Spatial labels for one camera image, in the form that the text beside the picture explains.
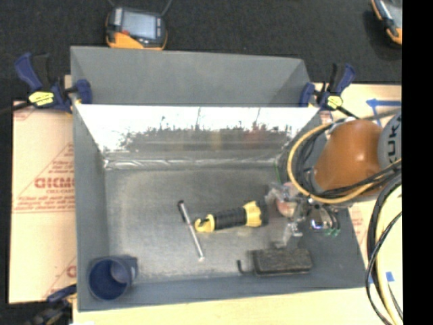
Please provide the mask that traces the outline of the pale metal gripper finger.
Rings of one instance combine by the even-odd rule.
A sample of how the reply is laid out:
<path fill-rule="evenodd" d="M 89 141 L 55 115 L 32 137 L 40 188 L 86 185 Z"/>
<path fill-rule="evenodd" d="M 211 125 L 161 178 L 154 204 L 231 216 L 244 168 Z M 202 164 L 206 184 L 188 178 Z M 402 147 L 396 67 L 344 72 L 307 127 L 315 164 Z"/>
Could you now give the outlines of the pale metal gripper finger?
<path fill-rule="evenodd" d="M 269 185 L 267 204 L 277 204 L 277 202 L 298 204 L 300 201 L 299 191 L 292 182 L 273 182 Z"/>
<path fill-rule="evenodd" d="M 297 248 L 303 233 L 297 221 L 289 221 L 283 228 L 281 238 L 273 243 L 275 248 Z"/>

